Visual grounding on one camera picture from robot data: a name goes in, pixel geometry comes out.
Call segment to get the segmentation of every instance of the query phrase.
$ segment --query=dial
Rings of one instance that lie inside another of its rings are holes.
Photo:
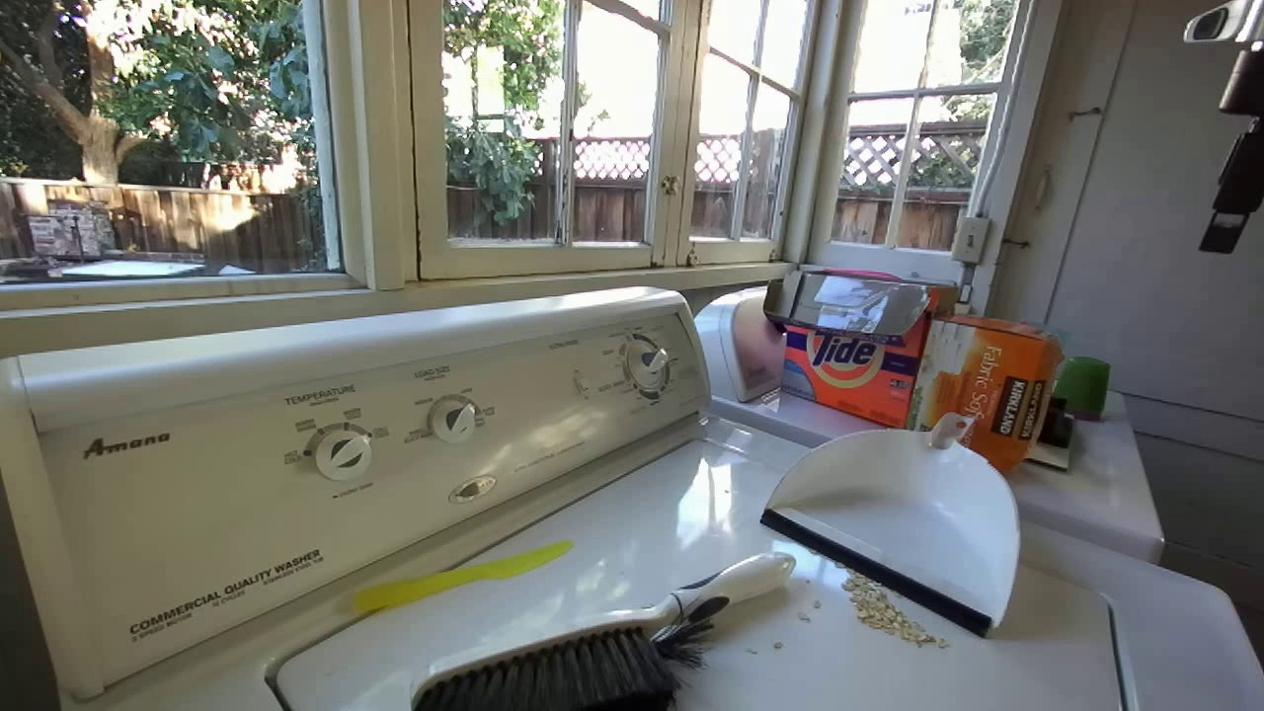
[[[469,399],[439,399],[432,408],[432,434],[443,441],[469,441],[477,430],[477,408]]]
[[[355,426],[330,426],[311,438],[310,454],[330,480],[355,480],[372,465],[372,438]]]
[[[623,344],[623,369],[627,369],[627,380],[639,394],[657,399],[668,391],[668,376],[671,376],[671,353],[661,347],[657,341],[650,334],[634,334]]]

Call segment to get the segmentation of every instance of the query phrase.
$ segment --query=cardboard box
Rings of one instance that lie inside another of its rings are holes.
[[[943,288],[875,272],[792,272],[765,297],[788,358],[781,391],[881,426],[914,426],[929,318]]]
[[[1009,318],[938,318],[917,376],[917,426],[942,413],[973,413],[963,434],[1000,473],[1014,473],[1039,438],[1059,376],[1059,347]]]

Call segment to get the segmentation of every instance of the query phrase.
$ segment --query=white dustpan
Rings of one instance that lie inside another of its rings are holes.
[[[761,527],[989,633],[1019,563],[1019,509],[1000,470],[956,438],[856,430],[809,450]]]

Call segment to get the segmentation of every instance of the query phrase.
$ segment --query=brush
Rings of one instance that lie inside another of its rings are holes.
[[[738,600],[781,587],[793,573],[788,554],[743,557],[717,577],[685,583],[657,608],[611,612],[599,624],[553,633],[436,673],[416,711],[611,711],[671,708],[668,660],[690,660],[690,644]]]

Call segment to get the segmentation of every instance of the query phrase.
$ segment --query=white wall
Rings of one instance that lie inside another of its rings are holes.
[[[1164,562],[1264,619],[1264,213],[1233,255],[1199,249],[1250,126],[1218,110],[1237,51],[1180,43],[1208,2],[1066,2],[993,311],[1116,365]]]

